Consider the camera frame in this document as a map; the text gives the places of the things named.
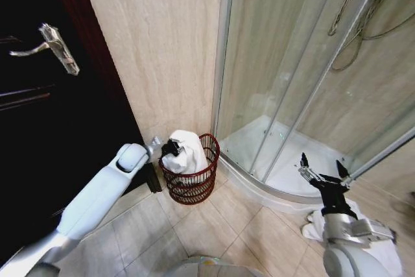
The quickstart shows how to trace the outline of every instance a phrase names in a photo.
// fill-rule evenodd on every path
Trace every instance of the door frame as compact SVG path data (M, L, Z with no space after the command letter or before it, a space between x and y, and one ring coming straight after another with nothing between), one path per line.
M117 116L123 120L123 128L117 131L128 133L131 142L144 145L136 119L133 115L130 103L126 97L123 85L119 78L117 69L112 60L104 35L102 34L99 22L95 15L90 0L60 0L77 32L82 48L90 56L91 69L101 80L105 92L112 105L117 108ZM141 173L145 175L145 181L151 192L161 191L160 183L151 163L142 168ZM138 179L133 179L126 192L139 185Z

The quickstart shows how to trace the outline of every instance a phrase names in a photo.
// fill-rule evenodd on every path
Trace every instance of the red wire basket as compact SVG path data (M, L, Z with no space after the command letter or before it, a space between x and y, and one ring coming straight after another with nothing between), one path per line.
M211 134L199 136L206 155L207 168L191 175L181 175L166 169L160 158L171 198L180 204L198 204L209 197L215 186L216 168L219 159L219 144Z

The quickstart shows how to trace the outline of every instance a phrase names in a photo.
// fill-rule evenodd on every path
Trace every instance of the towel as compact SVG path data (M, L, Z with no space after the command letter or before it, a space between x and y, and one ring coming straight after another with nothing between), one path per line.
M167 154L161 159L168 170L182 175L191 175L208 167L208 161L197 134L176 130L170 138L182 147L182 151L177 156Z
M367 217L360 212L359 206L356 202L349 199L346 199L346 202L356 213L358 219L367 219ZM325 221L321 210L312 212L312 214L310 214L307 219L311 223L303 226L303 236L309 239L323 241ZM382 263L391 277L402 276L402 264L392 240L376 241L370 243L370 248L363 248L362 250L371 254L375 259Z

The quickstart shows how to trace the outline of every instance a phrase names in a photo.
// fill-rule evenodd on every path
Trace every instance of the silver door handle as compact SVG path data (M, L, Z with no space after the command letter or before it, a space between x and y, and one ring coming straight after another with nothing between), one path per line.
M79 74L79 67L69 52L69 49L66 47L66 44L60 36L58 29L44 23L39 28L39 31L41 32L43 38L45 38L45 42L32 50L10 51L9 54L11 56L29 56L42 50L50 49L65 67L67 73L77 76Z

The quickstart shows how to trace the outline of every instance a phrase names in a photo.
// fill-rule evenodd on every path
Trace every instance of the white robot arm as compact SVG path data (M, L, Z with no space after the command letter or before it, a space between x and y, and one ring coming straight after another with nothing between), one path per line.
M357 219L343 195L349 190L349 179L315 173L309 168L304 153L298 170L322 196L327 274L330 277L390 277L383 265L362 248L368 248L372 241L393 239L392 231L377 221Z
M40 265L42 274L39 276L49 270L56 272L56 268L47 264L62 259L99 225L130 185L131 179L160 146L158 138L154 138L147 149L138 144L124 144L115 158L65 208L56 230L41 241L19 250L1 267L0 277L32 276L28 273L39 263L46 264Z

